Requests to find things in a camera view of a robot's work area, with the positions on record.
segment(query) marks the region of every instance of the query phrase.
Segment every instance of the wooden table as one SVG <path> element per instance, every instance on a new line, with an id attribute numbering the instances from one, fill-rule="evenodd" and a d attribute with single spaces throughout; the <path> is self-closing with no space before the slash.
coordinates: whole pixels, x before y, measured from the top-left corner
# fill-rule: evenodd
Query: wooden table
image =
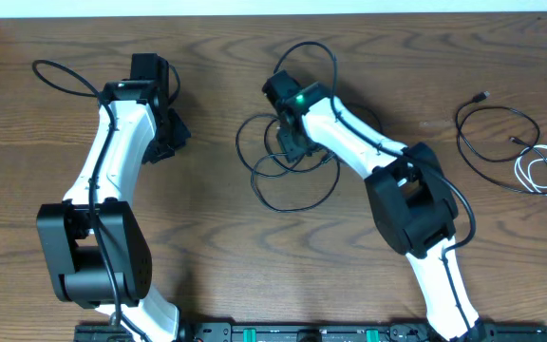
<path id="1" fill-rule="evenodd" d="M 547 323 L 547 198 L 474 174 L 457 153 L 452 123 L 459 103 L 489 90 L 489 104 L 531 115 L 547 143 L 547 13 L 0 20 L 0 340 L 68 341 L 79 321 L 104 319 L 55 298 L 35 229 L 39 206 L 61 200 L 79 174 L 97 108 L 42 84 L 31 61 L 61 62 L 100 88 L 128 77 L 132 53 L 152 51 L 179 70 L 175 108 L 193 133 L 176 157 L 142 169 L 134 198 L 166 297 L 190 317 L 240 322 L 424 318 L 409 264 L 374 228 L 351 170 L 343 168 L 327 202 L 303 214 L 270 212 L 251 191 L 236 130 L 271 112 L 260 88 L 286 48 L 303 40 L 335 51 L 344 101 L 373 107 L 389 137 L 432 146 L 469 198 L 479 231 L 459 262 L 480 315 Z M 285 67 L 305 83 L 331 76 L 315 48 Z M 264 154 L 264 125 L 242 135 L 250 162 Z M 465 132 L 490 156 L 519 148 L 510 135 L 534 136 L 503 112 L 473 118 Z M 515 181 L 511 164 L 477 165 Z M 271 202 L 292 207 L 320 197 L 332 176 L 327 165 L 260 185 Z M 456 224 L 464 236 L 463 213 Z"/>

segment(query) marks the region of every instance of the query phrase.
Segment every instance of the black cable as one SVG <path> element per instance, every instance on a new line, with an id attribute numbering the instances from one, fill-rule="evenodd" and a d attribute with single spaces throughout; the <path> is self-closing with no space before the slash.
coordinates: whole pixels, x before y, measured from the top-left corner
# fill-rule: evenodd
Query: black cable
<path id="1" fill-rule="evenodd" d="M 272 122 L 275 123 L 278 119 L 277 117 L 274 115 L 274 114 L 256 114 L 248 119 L 246 119 L 244 121 L 244 123 L 242 123 L 242 125 L 239 127 L 239 129 L 237 130 L 236 132 L 236 152 L 237 152 L 237 156 L 239 157 L 239 160 L 242 162 L 242 164 L 247 168 L 249 169 L 252 173 L 254 172 L 257 176 L 259 177 L 263 177 L 263 178 L 268 178 L 268 179 L 276 179 L 276 178 L 280 178 L 280 177 L 283 177 L 285 175 L 287 175 L 290 171 L 289 170 L 285 170 L 283 171 L 282 173 L 279 173 L 279 174 L 275 174 L 275 175 L 269 175 L 269 174 L 264 174 L 264 173 L 261 173 L 261 172 L 258 172 L 258 171 L 255 171 L 254 168 L 252 168 L 247 162 L 246 160 L 244 160 L 244 156 L 242 155 L 242 151 L 239 147 L 239 135 L 240 133 L 242 132 L 242 129 L 244 129 L 244 127 L 249 123 L 251 122 L 252 120 L 254 119 L 258 119 L 258 118 L 270 118 L 272 119 Z M 301 161 L 303 160 L 303 156 L 301 156 L 292 166 L 291 168 L 295 168 Z"/>
<path id="2" fill-rule="evenodd" d="M 263 161 L 267 160 L 268 158 L 282 157 L 282 156 L 286 156 L 286 153 L 274 153 L 274 154 L 267 155 L 267 156 L 262 157 L 261 159 L 259 159 L 255 163 L 255 166 L 253 167 L 253 171 L 251 172 L 251 187 L 253 188 L 253 192 L 255 192 L 255 195 L 258 198 L 258 200 L 261 202 L 261 204 L 263 204 L 268 209 L 270 209 L 272 211 L 275 211 L 276 213 L 298 213 L 298 212 L 311 210 L 311 209 L 317 207 L 318 205 L 324 203 L 324 201 L 327 200 L 330 197 L 330 195 L 334 191 L 334 188 L 337 186 L 337 182 L 339 182 L 339 177 L 341 175 L 341 162 L 339 162 L 339 159 L 336 156 L 333 157 L 335 159 L 335 162 L 336 162 L 336 165 L 337 165 L 337 173 L 336 173 L 336 176 L 334 178 L 334 183 L 330 187 L 329 192 L 321 200 L 319 200 L 318 202 L 316 202 L 312 205 L 309 205 L 309 206 L 306 206 L 306 207 L 301 207 L 301 208 L 294 208 L 294 209 L 278 209 L 278 208 L 272 206 L 271 204 L 269 204 L 265 200 L 265 198 L 263 197 L 263 194 L 261 194 L 261 192 L 258 190 L 258 187 L 256 186 L 256 182 L 255 182 L 256 168 Z M 322 158 L 322 161 L 324 161 L 324 160 L 328 160 L 328 161 L 330 160 L 330 153 L 327 153 L 327 155 Z"/>
<path id="3" fill-rule="evenodd" d="M 379 133 L 381 133 L 383 135 L 386 135 L 384 133 L 384 126 L 381 123 L 381 120 L 379 119 L 379 116 L 377 116 L 377 114 L 375 114 L 374 110 L 368 108 L 365 105 L 355 104 L 355 103 L 347 103 L 347 104 L 343 104 L 343 105 L 346 108 L 354 107 L 354 108 L 358 108 L 358 109 L 362 109 L 362 110 L 366 111 L 370 115 L 370 117 L 373 118 L 375 120 L 375 122 L 377 123 L 377 126 L 379 127 L 379 129 L 378 129 Z"/>
<path id="4" fill-rule="evenodd" d="M 177 99 L 180 93 L 180 77 L 177 69 L 173 65 L 168 63 L 168 66 L 172 70 L 172 73 L 175 75 L 175 79 L 177 80 L 177 89 L 175 89 L 175 92 L 173 92 L 172 95 L 170 95 L 170 97 L 168 98 L 168 105 L 171 105 Z"/>
<path id="5" fill-rule="evenodd" d="M 265 127 L 265 134 L 263 134 L 263 145 L 265 145 L 265 150 L 267 151 L 267 153 L 269 155 L 272 155 L 274 152 L 272 151 L 272 147 L 270 146 L 270 143 L 268 141 L 268 133 L 270 131 L 270 128 L 272 127 L 273 124 L 275 124 L 276 122 L 278 122 L 279 120 L 276 118 L 275 120 L 272 120 L 268 125 L 267 127 Z M 294 164 L 294 165 L 291 165 L 290 167 L 285 165 L 282 161 L 280 161 L 277 157 L 272 157 L 272 161 L 275 162 L 275 164 L 277 164 L 280 168 L 284 169 L 285 171 L 288 171 L 290 173 L 296 173 L 296 174 L 301 174 L 301 173 L 309 173 L 317 168 L 319 168 L 320 166 L 324 165 L 325 163 L 329 162 L 330 159 L 334 156 L 334 154 L 332 153 L 328 153 L 328 158 L 327 159 L 322 159 L 318 164 L 312 166 L 312 167 L 309 167 L 307 169 L 303 169 L 303 170 L 296 170 L 295 167 L 297 166 L 297 164 L 299 162 L 301 162 L 303 160 L 303 158 L 305 157 L 305 155 L 301 156 L 297 162 Z"/>
<path id="6" fill-rule="evenodd" d="M 39 65 L 47 65 L 51 67 L 55 67 L 59 70 L 62 70 L 69 74 L 70 76 L 74 77 L 76 80 L 80 81 L 85 87 L 87 87 L 91 91 L 91 95 L 87 93 L 80 93 L 77 91 L 71 91 L 64 89 L 62 87 L 59 87 L 49 80 L 47 80 L 45 77 L 41 75 L 41 73 L 37 70 L 37 66 Z M 103 236 L 101 234 L 101 227 L 102 223 L 99 220 L 99 217 L 96 213 L 96 207 L 94 204 L 94 198 L 96 196 L 96 187 L 97 187 L 97 181 L 98 181 L 98 175 L 101 170 L 101 165 L 103 164 L 104 156 L 106 155 L 106 150 L 109 147 L 109 144 L 111 143 L 111 140 L 113 138 L 113 133 L 116 130 L 116 121 L 115 116 L 113 115 L 113 111 L 111 111 L 111 108 L 106 104 L 106 101 L 104 100 L 101 93 L 88 82 L 84 77 L 80 76 L 75 71 L 69 69 L 66 66 L 59 65 L 58 63 L 54 63 L 51 61 L 46 60 L 36 60 L 32 64 L 32 69 L 35 75 L 45 82 L 47 85 L 58 89 L 60 91 L 63 91 L 67 94 L 77 95 L 77 96 L 84 96 L 84 97 L 95 97 L 98 99 L 98 102 L 100 105 L 104 107 L 106 110 L 106 113 L 109 117 L 109 130 L 107 131 L 106 138 L 104 139 L 103 147 L 101 148 L 101 152 L 99 153 L 99 156 L 94 163 L 94 169 L 92 170 L 92 177 L 88 181 L 89 187 L 88 187 L 88 212 L 90 215 L 90 225 L 92 227 L 92 230 L 94 231 L 94 237 L 96 238 L 96 242 L 99 247 L 99 251 L 101 252 L 101 257 L 103 258 L 104 268 L 106 269 L 106 273 L 109 277 L 109 282 L 111 283 L 111 289 L 113 291 L 113 301 L 115 303 L 115 319 L 113 321 L 114 326 L 119 326 L 120 321 L 122 319 L 122 303 L 120 300 L 120 290 L 117 286 L 117 280 L 115 277 L 115 273 L 113 272 L 113 266 L 111 265 L 111 259 L 109 258 L 109 254 L 106 251 L 106 247 L 104 246 Z"/>
<path id="7" fill-rule="evenodd" d="M 299 47 L 302 47 L 302 46 L 305 46 L 305 45 L 321 47 L 330 56 L 330 60 L 332 61 L 332 72 L 333 72 L 333 74 L 332 74 L 332 85 L 330 87 L 330 109 L 334 113 L 336 119 L 345 128 L 347 128 L 353 134 L 355 134 L 360 139 L 362 139 L 364 142 L 370 144 L 371 146 L 373 146 L 377 150 L 379 150 L 381 152 L 384 152 L 384 153 L 386 153 L 386 154 L 388 154 L 392 157 L 396 157 L 399 160 L 404 160 L 406 162 L 410 162 L 413 165 L 417 166 L 419 169 L 424 170 L 425 172 L 428 172 L 430 175 L 434 176 L 437 180 L 443 182 L 455 194 L 455 196 L 457 196 L 457 198 L 462 203 L 463 208 L 465 209 L 465 212 L 466 212 L 467 216 L 469 217 L 470 231 L 468 233 L 468 236 L 464 240 L 462 240 L 460 242 L 456 242 L 452 246 L 448 246 L 448 247 L 443 248 L 443 253 L 442 253 L 441 259 L 443 261 L 444 268 L 446 269 L 447 278 L 448 278 L 448 281 L 449 281 L 449 284 L 450 284 L 450 287 L 451 287 L 451 291 L 453 292 L 453 296 L 455 298 L 457 308 L 460 311 L 460 314 L 462 315 L 463 321 L 464 321 L 466 329 L 467 329 L 467 333 L 469 333 L 470 330 L 471 330 L 470 324 L 467 321 L 467 318 L 465 316 L 465 312 L 463 311 L 462 305 L 461 305 L 460 300 L 457 296 L 457 291 L 455 289 L 455 284 L 453 282 L 453 278 L 452 278 L 450 270 L 448 268 L 448 260 L 445 262 L 447 252 L 465 246 L 466 244 L 468 244 L 472 240 L 474 235 L 476 235 L 476 218 L 474 216 L 474 212 L 472 211 L 472 208 L 471 208 L 469 202 L 467 201 L 465 196 L 462 194 L 462 192 L 450 180 L 448 180 L 447 178 L 444 177 L 441 170 L 438 170 L 435 167 L 432 167 L 427 162 L 416 160 L 416 159 L 414 159 L 414 158 L 412 158 L 412 157 L 410 157 L 410 156 L 408 156 L 404 153 L 400 153 L 400 152 L 397 152 L 397 151 L 392 151 L 392 150 L 389 150 L 389 149 L 383 147 L 380 143 L 372 141 L 369 137 L 362 134 L 362 132 L 358 131 L 351 124 L 349 124 L 348 122 L 346 122 L 343 119 L 343 116 L 341 115 L 340 112 L 337 111 L 337 109 L 335 107 L 335 104 L 334 104 L 335 90 L 336 90 L 336 87 L 337 87 L 337 59 L 334 56 L 334 54 L 332 53 L 332 51 L 327 46 L 325 46 L 321 43 L 318 43 L 318 42 L 303 42 L 303 43 L 296 44 L 293 47 L 289 48 L 289 50 L 286 51 L 282 55 L 282 57 L 280 58 L 280 61 L 275 66 L 275 69 L 274 69 L 273 72 L 276 73 L 278 71 L 278 69 L 280 68 L 280 65 L 282 64 L 284 59 L 289 55 L 289 53 L 291 53 L 296 48 L 299 48 Z"/>
<path id="8" fill-rule="evenodd" d="M 488 97 L 488 92 L 479 93 L 478 95 L 473 97 L 471 101 L 468 101 L 468 102 L 460 105 L 459 108 L 457 109 L 457 112 L 455 112 L 455 127 L 457 129 L 457 137 L 456 137 L 457 138 L 456 139 L 457 140 L 457 150 L 459 151 L 459 153 L 462 156 L 463 160 L 474 172 L 476 172 L 477 175 L 481 176 L 485 180 L 487 180 L 487 181 L 489 181 L 489 182 L 491 182 L 491 183 L 493 183 L 493 184 L 495 184 L 495 185 L 497 185 L 501 188 L 504 188 L 506 190 L 510 190 L 510 191 L 513 191 L 513 192 L 517 192 L 517 193 L 520 193 L 520 194 L 526 194 L 526 195 L 544 195 L 544 196 L 547 195 L 547 191 L 539 192 L 539 191 L 529 191 L 529 190 L 519 189 L 517 187 L 514 187 L 514 186 L 509 185 L 507 183 L 504 183 L 502 181 L 492 179 L 489 176 L 486 176 L 484 173 L 482 173 L 482 171 L 480 171 L 476 166 L 474 166 L 474 164 L 472 164 L 472 162 L 470 162 L 467 159 L 467 157 L 465 156 L 465 154 L 463 153 L 461 140 L 463 140 L 465 145 L 470 149 L 470 151 L 472 151 L 472 153 L 474 153 L 474 155 L 476 157 L 478 157 L 479 159 L 481 159 L 483 161 L 486 161 L 486 162 L 513 162 L 517 158 L 520 158 L 520 157 L 524 156 L 525 154 L 527 154 L 531 151 L 534 151 L 534 152 L 536 152 L 537 154 L 539 154 L 541 156 L 541 158 L 543 159 L 543 161 L 546 163 L 546 166 L 547 166 L 547 158 L 544 157 L 543 154 L 541 154 L 541 152 L 539 152 L 535 148 L 535 145 L 538 144 L 539 137 L 541 135 L 541 131 L 539 130 L 539 125 L 538 125 L 538 123 L 536 123 L 535 120 L 533 120 L 531 117 L 529 117 L 527 114 L 521 112 L 520 110 L 512 108 L 512 107 L 508 107 L 508 106 L 505 106 L 505 105 L 484 105 L 484 106 L 480 106 L 478 108 L 475 108 L 475 109 L 471 110 L 470 112 L 468 112 L 463 117 L 461 122 L 459 121 L 460 113 L 463 111 L 464 108 L 466 108 L 467 106 L 469 106 L 471 104 L 477 104 L 479 102 L 482 102 L 487 97 Z M 533 125 L 534 129 L 537 132 L 536 138 L 534 139 L 533 143 L 529 144 L 527 142 L 524 142 L 524 141 L 520 140 L 519 138 L 511 137 L 510 142 L 516 143 L 516 144 L 519 144 L 519 145 L 523 145 L 526 148 L 522 152 L 518 153 L 517 155 L 507 157 L 507 158 L 491 159 L 491 158 L 484 157 L 481 153 L 479 153 L 476 150 L 476 148 L 474 148 L 474 146 L 470 143 L 470 141 L 467 140 L 465 135 L 463 135 L 463 132 L 462 132 L 463 125 L 465 124 L 467 119 L 470 116 L 472 116 L 472 114 L 478 113 L 478 112 L 483 112 L 485 110 L 492 110 L 492 109 L 507 110 L 507 111 L 510 111 L 511 113 L 514 113 L 514 114 L 518 115 L 521 118 L 524 118 L 524 119 L 528 120 Z"/>
<path id="9" fill-rule="evenodd" d="M 141 337 L 142 342 L 151 342 L 151 339 L 149 339 L 149 336 L 147 336 L 146 333 L 144 333 L 139 327 L 134 325 L 132 321 L 130 321 L 125 315 L 122 314 L 122 322 L 128 327 L 129 330 L 137 334 Z"/>

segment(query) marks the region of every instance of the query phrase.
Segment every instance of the black connector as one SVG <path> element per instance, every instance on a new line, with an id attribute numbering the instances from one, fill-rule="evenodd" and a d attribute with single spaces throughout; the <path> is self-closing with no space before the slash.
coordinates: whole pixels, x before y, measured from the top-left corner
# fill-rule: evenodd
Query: black connector
<path id="1" fill-rule="evenodd" d="M 472 102 L 474 104 L 477 104 L 479 102 L 486 100 L 489 96 L 491 96 L 491 94 L 488 91 L 480 92 L 472 98 Z"/>
<path id="2" fill-rule="evenodd" d="M 177 80 L 175 92 L 168 96 L 168 68 Z M 179 95 L 180 78 L 173 66 L 155 53 L 132 55 L 130 79 L 108 82 L 102 94 L 108 101 L 134 100 L 151 108 L 156 123 L 156 136 L 147 146 L 142 163 L 156 163 L 173 157 L 176 150 L 185 146 L 191 132 L 170 107 Z"/>

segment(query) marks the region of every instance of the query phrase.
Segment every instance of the black bracket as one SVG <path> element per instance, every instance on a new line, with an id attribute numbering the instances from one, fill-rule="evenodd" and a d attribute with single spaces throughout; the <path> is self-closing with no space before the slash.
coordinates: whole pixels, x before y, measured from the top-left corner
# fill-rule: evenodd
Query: black bracket
<path id="1" fill-rule="evenodd" d="M 302 88 L 286 70 L 275 73 L 262 90 L 280 119 L 276 137 L 286 160 L 295 162 L 320 150 L 322 146 L 305 133 L 301 116 L 309 112 L 310 106 L 330 96 L 330 90 L 318 82 Z"/>
<path id="2" fill-rule="evenodd" d="M 156 163 L 175 155 L 185 146 L 191 132 L 170 107 L 168 98 L 168 62 L 155 53 L 132 55 L 130 79 L 108 82 L 103 89 L 107 101 L 135 100 L 149 104 L 156 122 L 156 136 L 147 146 L 142 163 Z"/>
<path id="3" fill-rule="evenodd" d="M 443 172 L 434 152 L 424 143 L 404 152 Z M 406 184 L 399 187 L 402 179 Z M 365 184 L 375 225 L 399 254 L 424 258 L 428 249 L 455 234 L 453 219 L 458 211 L 450 190 L 417 166 L 409 167 L 406 161 L 396 160 L 386 167 L 375 168 Z M 405 192 L 410 186 L 415 187 Z"/>
<path id="4" fill-rule="evenodd" d="M 151 253 L 130 205 L 105 201 L 96 205 L 103 223 L 104 246 L 116 274 L 122 304 L 137 306 L 151 285 Z M 44 204 L 37 214 L 54 293 L 61 301 L 74 301 L 84 309 L 113 303 L 113 291 L 98 246 L 80 246 L 87 237 L 87 205 L 69 202 Z"/>

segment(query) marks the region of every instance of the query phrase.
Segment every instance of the cable plug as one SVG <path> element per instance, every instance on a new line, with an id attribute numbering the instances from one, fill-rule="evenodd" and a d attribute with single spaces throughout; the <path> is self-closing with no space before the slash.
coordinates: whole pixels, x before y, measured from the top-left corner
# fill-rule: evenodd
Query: cable plug
<path id="1" fill-rule="evenodd" d="M 524 142 L 524 141 L 522 141 L 521 139 L 519 139 L 517 137 L 510 137 L 510 142 L 515 143 L 515 144 L 519 144 L 519 145 L 523 145 L 523 146 L 527 146 L 527 147 L 530 146 L 527 142 Z"/>
<path id="2" fill-rule="evenodd" d="M 488 91 L 480 92 L 472 98 L 472 102 L 474 104 L 477 104 L 479 102 L 482 102 L 482 101 L 486 100 L 486 98 L 488 98 L 490 95 L 491 95 L 491 93 L 489 93 Z"/>
<path id="3" fill-rule="evenodd" d="M 324 156 L 322 156 L 322 159 L 320 159 L 320 162 L 327 163 L 330 162 L 330 160 L 334 157 L 334 152 L 328 151 Z"/>

